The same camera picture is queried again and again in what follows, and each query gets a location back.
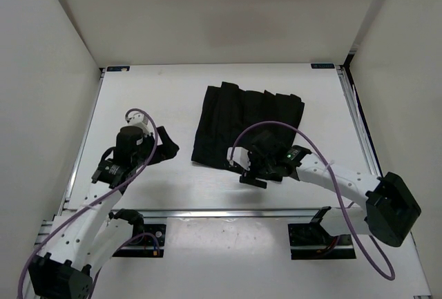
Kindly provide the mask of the black pleated skirt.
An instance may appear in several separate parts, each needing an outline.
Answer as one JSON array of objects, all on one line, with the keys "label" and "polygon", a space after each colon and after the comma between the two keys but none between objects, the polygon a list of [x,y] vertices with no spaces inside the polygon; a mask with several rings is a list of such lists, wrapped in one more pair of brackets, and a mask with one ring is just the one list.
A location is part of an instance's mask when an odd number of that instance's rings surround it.
[{"label": "black pleated skirt", "polygon": [[305,103],[293,94],[242,90],[223,82],[208,86],[195,134],[191,161],[220,170],[240,173],[227,160],[228,148],[246,128],[264,121],[283,122],[298,128]]}]

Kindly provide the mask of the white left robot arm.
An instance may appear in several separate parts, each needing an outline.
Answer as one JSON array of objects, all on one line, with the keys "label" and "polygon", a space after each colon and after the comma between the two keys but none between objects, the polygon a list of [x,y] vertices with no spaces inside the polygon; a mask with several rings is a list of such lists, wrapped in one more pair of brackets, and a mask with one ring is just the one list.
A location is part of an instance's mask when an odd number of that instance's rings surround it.
[{"label": "white left robot arm", "polygon": [[34,293],[43,298],[89,298],[99,271],[113,254],[147,235],[141,213],[113,212],[113,207],[146,166],[171,160],[178,151],[162,126],[153,132],[146,124],[122,127],[93,173],[84,205],[43,240],[27,263]]}]

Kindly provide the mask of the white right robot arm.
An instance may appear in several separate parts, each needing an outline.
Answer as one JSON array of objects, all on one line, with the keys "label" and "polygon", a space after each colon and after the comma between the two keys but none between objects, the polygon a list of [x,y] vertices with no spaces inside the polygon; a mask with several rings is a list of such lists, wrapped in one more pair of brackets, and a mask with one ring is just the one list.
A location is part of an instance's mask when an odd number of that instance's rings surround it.
[{"label": "white right robot arm", "polygon": [[227,159],[242,168],[243,184],[266,188],[269,180],[279,182],[290,177],[351,200],[355,209],[324,207],[316,214],[310,235],[317,243],[324,244],[349,231],[400,247],[421,215],[401,176],[389,172],[379,177],[329,165],[308,148],[286,147],[269,131],[259,134],[246,148],[230,147]]}]

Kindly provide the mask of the blue label left corner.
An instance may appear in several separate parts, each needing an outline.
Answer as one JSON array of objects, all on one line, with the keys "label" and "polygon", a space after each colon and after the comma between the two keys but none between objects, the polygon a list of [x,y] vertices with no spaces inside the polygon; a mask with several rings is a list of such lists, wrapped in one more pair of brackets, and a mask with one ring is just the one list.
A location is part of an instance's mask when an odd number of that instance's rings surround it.
[{"label": "blue label left corner", "polygon": [[108,66],[106,68],[107,72],[128,72],[130,70],[130,66]]}]

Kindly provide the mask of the blue label corner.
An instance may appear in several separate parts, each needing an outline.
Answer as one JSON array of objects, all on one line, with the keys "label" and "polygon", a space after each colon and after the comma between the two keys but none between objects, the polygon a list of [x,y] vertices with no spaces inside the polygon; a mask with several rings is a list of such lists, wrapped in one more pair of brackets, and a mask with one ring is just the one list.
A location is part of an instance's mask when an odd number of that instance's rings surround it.
[{"label": "blue label corner", "polygon": [[130,66],[108,66],[106,68],[107,72],[128,72],[130,70]]},{"label": "blue label corner", "polygon": [[335,69],[335,65],[331,63],[312,63],[311,68],[316,70],[328,70]]}]

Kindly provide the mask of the blue label right corner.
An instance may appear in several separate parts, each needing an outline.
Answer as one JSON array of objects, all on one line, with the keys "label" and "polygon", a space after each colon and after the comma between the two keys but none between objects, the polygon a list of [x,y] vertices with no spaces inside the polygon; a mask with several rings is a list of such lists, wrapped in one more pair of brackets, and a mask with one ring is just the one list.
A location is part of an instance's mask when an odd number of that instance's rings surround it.
[{"label": "blue label right corner", "polygon": [[335,69],[335,65],[331,63],[312,63],[311,68],[316,70],[328,70]]}]

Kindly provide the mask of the aluminium front rail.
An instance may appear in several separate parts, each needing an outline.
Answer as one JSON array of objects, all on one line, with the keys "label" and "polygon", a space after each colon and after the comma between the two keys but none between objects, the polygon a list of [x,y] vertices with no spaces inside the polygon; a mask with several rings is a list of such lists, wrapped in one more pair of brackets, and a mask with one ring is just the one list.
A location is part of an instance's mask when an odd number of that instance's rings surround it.
[{"label": "aluminium front rail", "polygon": [[312,218],[318,209],[138,210],[145,218]]}]

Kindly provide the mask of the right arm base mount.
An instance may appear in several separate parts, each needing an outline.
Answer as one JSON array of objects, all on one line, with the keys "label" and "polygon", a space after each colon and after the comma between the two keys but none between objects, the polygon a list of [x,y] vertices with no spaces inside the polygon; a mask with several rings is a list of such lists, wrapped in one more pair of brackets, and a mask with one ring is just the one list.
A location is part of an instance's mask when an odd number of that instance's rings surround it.
[{"label": "right arm base mount", "polygon": [[352,260],[356,258],[349,233],[330,235],[320,225],[331,207],[323,207],[308,223],[288,224],[292,260]]}]

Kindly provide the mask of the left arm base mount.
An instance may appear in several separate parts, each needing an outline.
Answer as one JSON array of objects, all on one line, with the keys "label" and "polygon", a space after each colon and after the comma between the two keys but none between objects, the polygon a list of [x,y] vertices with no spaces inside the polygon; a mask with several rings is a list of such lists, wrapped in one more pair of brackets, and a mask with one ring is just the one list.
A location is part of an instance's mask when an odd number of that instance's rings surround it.
[{"label": "left arm base mount", "polygon": [[132,209],[120,209],[108,214],[111,220],[124,220],[132,226],[131,241],[119,248],[116,258],[163,258],[166,225],[145,223],[144,216]]}]

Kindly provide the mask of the aluminium right side rail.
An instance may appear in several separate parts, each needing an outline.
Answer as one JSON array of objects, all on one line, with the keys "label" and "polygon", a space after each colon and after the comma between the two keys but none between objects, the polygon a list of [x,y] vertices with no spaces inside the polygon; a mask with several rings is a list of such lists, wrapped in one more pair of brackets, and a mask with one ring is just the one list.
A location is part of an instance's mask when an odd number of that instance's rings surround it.
[{"label": "aluminium right side rail", "polygon": [[383,172],[378,165],[378,161],[376,159],[375,150],[372,146],[369,133],[363,121],[363,114],[358,102],[356,87],[350,81],[344,66],[339,66],[336,70],[340,79],[341,86],[343,88],[350,116],[356,129],[359,144],[361,145],[362,153],[365,158],[365,163],[369,168],[371,174],[383,176]]}]

